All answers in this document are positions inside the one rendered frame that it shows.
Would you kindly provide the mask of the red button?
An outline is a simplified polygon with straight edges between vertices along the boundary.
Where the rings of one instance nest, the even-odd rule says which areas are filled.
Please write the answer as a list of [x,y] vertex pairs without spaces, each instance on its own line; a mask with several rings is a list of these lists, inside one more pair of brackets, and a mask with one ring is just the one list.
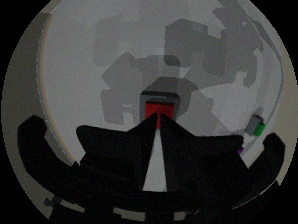
[[174,92],[142,91],[140,93],[140,123],[157,113],[157,131],[160,131],[160,117],[166,115],[177,121],[181,97]]

